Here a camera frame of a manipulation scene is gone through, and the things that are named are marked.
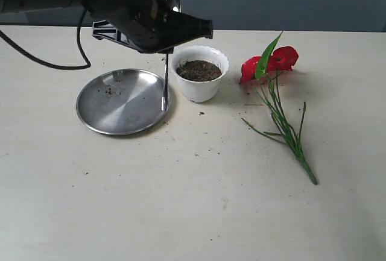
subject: white bowl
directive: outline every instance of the white bowl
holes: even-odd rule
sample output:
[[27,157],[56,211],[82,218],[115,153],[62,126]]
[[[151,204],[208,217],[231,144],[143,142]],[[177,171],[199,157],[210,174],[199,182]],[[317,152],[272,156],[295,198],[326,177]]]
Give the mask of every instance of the white bowl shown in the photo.
[[[182,78],[177,74],[177,68],[188,61],[204,60],[213,63],[221,70],[221,75],[210,81],[196,82]],[[171,70],[176,76],[177,85],[181,93],[193,102],[205,102],[213,98],[220,89],[220,82],[229,70],[228,58],[207,46],[190,46],[176,49],[171,57]]]

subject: green leaf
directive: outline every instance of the green leaf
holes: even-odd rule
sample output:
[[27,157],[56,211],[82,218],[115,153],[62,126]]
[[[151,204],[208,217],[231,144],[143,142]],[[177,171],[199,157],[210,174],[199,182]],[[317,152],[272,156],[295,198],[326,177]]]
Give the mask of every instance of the green leaf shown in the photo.
[[279,36],[276,37],[275,40],[272,41],[271,44],[267,46],[267,48],[264,50],[263,54],[261,55],[260,60],[257,62],[256,70],[255,70],[255,78],[257,80],[263,77],[265,73],[267,73],[268,61],[282,34],[283,34],[283,31],[280,33]]

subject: white table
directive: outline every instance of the white table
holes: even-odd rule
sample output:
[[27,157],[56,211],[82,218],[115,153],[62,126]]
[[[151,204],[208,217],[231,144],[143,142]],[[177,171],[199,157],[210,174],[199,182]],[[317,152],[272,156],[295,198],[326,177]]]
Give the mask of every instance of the white table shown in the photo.
[[[83,63],[75,28],[1,30],[47,61]],[[167,124],[124,138],[86,128],[77,95],[118,68],[163,76],[162,55],[82,35],[93,66],[76,72],[0,41],[0,260],[386,260],[386,34],[284,32],[279,42],[300,54],[282,97],[296,126],[307,100],[303,142],[319,186],[241,121],[273,127],[237,82],[278,32],[189,43],[228,56],[220,93],[194,104],[171,75]]]

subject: dirt in bowl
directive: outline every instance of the dirt in bowl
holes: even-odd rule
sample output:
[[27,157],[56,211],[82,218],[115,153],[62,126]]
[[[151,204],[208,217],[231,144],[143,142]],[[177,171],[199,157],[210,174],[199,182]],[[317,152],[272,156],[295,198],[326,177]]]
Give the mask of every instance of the dirt in bowl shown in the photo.
[[195,82],[210,81],[221,76],[221,70],[216,65],[204,60],[187,61],[176,72],[182,78]]

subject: stainless steel plate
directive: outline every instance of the stainless steel plate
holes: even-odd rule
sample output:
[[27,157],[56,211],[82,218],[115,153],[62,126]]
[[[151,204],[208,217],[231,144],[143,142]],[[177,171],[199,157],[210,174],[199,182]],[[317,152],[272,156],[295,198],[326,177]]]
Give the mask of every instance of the stainless steel plate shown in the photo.
[[77,99],[80,120],[102,134],[146,130],[167,113],[161,110],[163,79],[139,69],[121,69],[88,83]]

